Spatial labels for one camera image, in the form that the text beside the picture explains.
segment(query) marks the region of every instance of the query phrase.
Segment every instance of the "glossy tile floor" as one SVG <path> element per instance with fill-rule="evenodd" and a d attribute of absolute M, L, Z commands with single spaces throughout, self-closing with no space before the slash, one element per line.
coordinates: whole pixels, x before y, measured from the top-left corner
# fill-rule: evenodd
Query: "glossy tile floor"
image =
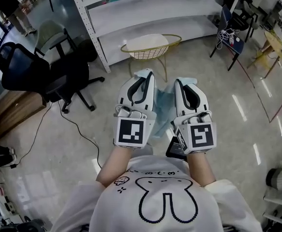
<path fill-rule="evenodd" d="M 249 77 L 239 63 L 227 71 L 232 55 L 227 48 L 209 58 L 216 37 L 206 37 L 181 43 L 167 56 L 170 82 L 178 77 L 195 77 L 198 87 L 207 95 L 213 120 L 217 123 L 218 146 L 207 156 L 218 179 L 231 180 L 241 191 L 256 217 L 262 221 L 266 204 L 263 196 L 269 169 L 282 160 L 282 65 L 277 65 L 267 79 L 266 70 L 251 67 Z M 262 30 L 254 33 L 245 45 L 239 61 L 246 69 L 259 46 L 265 42 Z M 134 70 L 141 66 L 133 63 Z M 143 67 L 152 68 L 159 88 L 165 83 L 160 63 L 152 61 Z M 94 83 L 82 90 L 93 97 L 97 109 L 90 112 L 74 96 L 67 118 L 76 122 L 82 133 L 93 138 L 100 147 L 99 163 L 103 164 L 113 148 L 113 112 L 120 86 L 129 79 L 128 61 L 111 66 L 106 74 L 98 62 L 90 67 L 90 78 L 104 76 L 104 83 Z M 36 129 L 46 109 L 31 117 L 1 140 L 23 156 L 33 142 Z M 164 155 L 169 145 L 167 135 L 151 140 L 154 152 Z M 29 155 L 15 169 L 3 169 L 9 195 L 19 212 L 44 219 L 48 226 L 55 221 L 72 188 L 80 181 L 96 177 L 97 149 L 81 138 L 75 125 L 60 116 L 54 103 L 45 115 L 35 144 Z"/>

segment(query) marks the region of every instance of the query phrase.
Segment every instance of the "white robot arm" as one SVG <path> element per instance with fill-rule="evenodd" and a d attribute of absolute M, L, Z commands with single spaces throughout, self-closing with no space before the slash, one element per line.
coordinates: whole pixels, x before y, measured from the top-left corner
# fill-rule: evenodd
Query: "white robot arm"
<path fill-rule="evenodd" d="M 177 118 L 172 122 L 174 132 L 185 154 L 205 152 L 216 147 L 216 124 L 208 109 L 205 94 L 194 84 L 175 81 Z"/>
<path fill-rule="evenodd" d="M 119 91 L 115 108 L 114 144 L 121 147 L 144 148 L 156 120 L 154 105 L 155 77 L 134 76 Z"/>

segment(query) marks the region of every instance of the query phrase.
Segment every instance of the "person walking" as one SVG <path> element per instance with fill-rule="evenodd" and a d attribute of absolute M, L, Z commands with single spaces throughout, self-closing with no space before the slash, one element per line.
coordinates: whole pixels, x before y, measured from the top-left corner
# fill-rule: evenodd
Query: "person walking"
<path fill-rule="evenodd" d="M 8 19 L 25 37 L 28 33 L 36 32 L 36 29 L 32 27 L 27 16 L 22 12 L 18 0 L 0 0 L 0 16 L 4 20 L 4 23 L 7 23 Z M 27 31 L 21 26 L 19 20 L 23 22 Z"/>

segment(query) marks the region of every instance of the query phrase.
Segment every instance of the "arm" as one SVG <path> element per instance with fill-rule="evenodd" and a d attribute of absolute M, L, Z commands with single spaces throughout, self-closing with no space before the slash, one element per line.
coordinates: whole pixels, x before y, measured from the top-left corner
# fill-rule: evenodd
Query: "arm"
<path fill-rule="evenodd" d="M 191 178 L 198 182 L 202 187 L 216 181 L 204 153 L 188 154 L 187 162 Z"/>
<path fill-rule="evenodd" d="M 4 23 L 7 23 L 7 19 L 5 18 L 5 16 L 4 16 L 2 11 L 0 11 L 0 16 L 3 19 Z"/>
<path fill-rule="evenodd" d="M 115 146 L 111 155 L 99 172 L 96 181 L 100 182 L 105 187 L 108 187 L 126 172 L 131 154 L 132 150 L 130 148 Z"/>

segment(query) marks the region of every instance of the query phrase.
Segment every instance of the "metal shelving unit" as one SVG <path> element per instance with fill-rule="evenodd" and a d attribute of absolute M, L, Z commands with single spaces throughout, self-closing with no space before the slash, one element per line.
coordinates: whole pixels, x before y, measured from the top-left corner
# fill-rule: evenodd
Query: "metal shelving unit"
<path fill-rule="evenodd" d="M 150 33 L 172 33 L 183 40 L 216 33 L 205 15 L 217 15 L 215 0 L 118 0 L 91 9 L 103 0 L 74 0 L 88 34 L 105 67 L 129 58 L 120 51 L 127 40 Z M 231 11 L 238 0 L 234 1 Z"/>

